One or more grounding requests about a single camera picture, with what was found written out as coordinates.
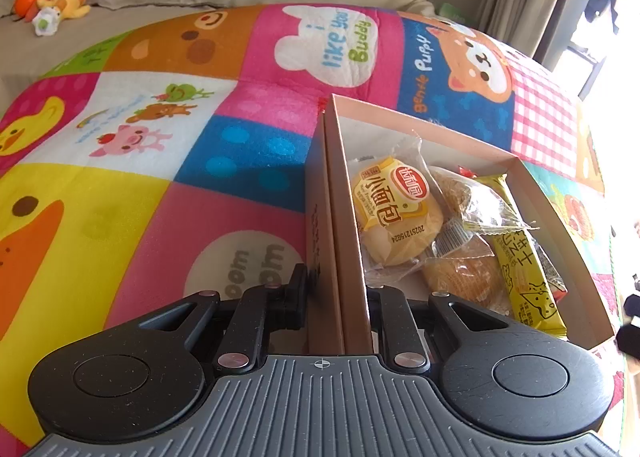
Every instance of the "yellow plush toy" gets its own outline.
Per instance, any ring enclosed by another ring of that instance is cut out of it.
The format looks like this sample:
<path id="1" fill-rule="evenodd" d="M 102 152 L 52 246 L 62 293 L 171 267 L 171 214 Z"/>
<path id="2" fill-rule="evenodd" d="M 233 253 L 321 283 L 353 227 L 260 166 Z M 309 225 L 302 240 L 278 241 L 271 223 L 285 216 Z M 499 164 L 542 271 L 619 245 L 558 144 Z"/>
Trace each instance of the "yellow plush toy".
<path id="1" fill-rule="evenodd" d="M 40 12 L 33 19 L 36 34 L 52 35 L 58 30 L 59 23 L 66 18 L 84 17 L 91 9 L 84 2 L 85 0 L 37 0 Z"/>

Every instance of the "cardboard box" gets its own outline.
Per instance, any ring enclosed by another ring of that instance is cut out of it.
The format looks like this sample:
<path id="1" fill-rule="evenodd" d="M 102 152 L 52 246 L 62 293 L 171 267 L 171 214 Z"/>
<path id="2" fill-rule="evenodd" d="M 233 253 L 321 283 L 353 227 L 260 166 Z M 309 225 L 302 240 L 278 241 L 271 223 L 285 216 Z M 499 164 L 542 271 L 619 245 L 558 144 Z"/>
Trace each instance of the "cardboard box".
<path id="1" fill-rule="evenodd" d="M 564 279 L 568 295 L 558 309 L 569 339 L 591 349 L 613 336 L 605 305 L 569 233 L 527 168 L 509 152 L 425 122 L 334 95 L 319 118 L 306 166 L 308 263 L 319 272 L 309 302 L 309 352 L 371 354 L 362 258 L 346 162 L 388 156 L 407 136 L 423 139 L 428 164 L 479 175 L 508 174 L 524 219 Z M 408 298 L 428 299 L 420 273 L 399 283 Z"/>

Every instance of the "blue polka dot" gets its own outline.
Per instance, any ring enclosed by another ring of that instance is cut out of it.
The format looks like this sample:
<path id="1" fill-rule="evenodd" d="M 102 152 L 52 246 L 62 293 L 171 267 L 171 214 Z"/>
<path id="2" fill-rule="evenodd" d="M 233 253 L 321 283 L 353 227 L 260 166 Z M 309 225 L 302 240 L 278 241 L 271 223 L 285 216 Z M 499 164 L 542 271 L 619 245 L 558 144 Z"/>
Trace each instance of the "blue polka dot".
<path id="1" fill-rule="evenodd" d="M 225 127 L 222 131 L 222 139 L 229 143 L 246 143 L 249 139 L 249 132 L 242 127 Z"/>
<path id="2" fill-rule="evenodd" d="M 213 177 L 231 177 L 238 170 L 236 163 L 229 158 L 211 158 L 205 168 Z"/>
<path id="3" fill-rule="evenodd" d="M 280 170 L 267 168 L 258 175 L 260 186 L 272 192 L 284 192 L 290 186 L 289 176 Z"/>
<path id="4" fill-rule="evenodd" d="M 296 145 L 285 138 L 271 138 L 268 141 L 269 150 L 280 156 L 290 156 L 295 154 Z"/>

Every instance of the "colorful blanket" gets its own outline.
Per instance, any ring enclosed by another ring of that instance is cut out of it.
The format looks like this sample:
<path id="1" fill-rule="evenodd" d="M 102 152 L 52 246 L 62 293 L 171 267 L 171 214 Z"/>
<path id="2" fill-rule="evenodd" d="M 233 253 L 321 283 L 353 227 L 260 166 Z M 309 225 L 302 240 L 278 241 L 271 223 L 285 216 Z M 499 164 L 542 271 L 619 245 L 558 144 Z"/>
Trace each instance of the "colorful blanket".
<path id="1" fill-rule="evenodd" d="M 0 121 L 2 457 L 42 435 L 27 379 L 55 348 L 201 289 L 287 281 L 305 258 L 303 164 L 331 93 L 523 158 L 618 322 L 590 132 L 541 66 L 380 9 L 188 15 L 78 53 Z"/>

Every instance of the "open box of snacks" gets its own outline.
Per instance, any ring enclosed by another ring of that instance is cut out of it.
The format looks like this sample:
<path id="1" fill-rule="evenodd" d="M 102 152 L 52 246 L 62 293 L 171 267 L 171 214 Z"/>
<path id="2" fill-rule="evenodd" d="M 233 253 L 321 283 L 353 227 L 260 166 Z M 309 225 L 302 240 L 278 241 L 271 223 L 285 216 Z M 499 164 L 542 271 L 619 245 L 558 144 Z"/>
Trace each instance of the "open box of snacks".
<path id="1" fill-rule="evenodd" d="M 423 300 L 447 291 L 586 349 L 614 334 L 569 233 L 513 154 L 334 95 L 306 185 L 309 323 L 322 326 L 312 351 L 372 351 L 366 285 Z"/>

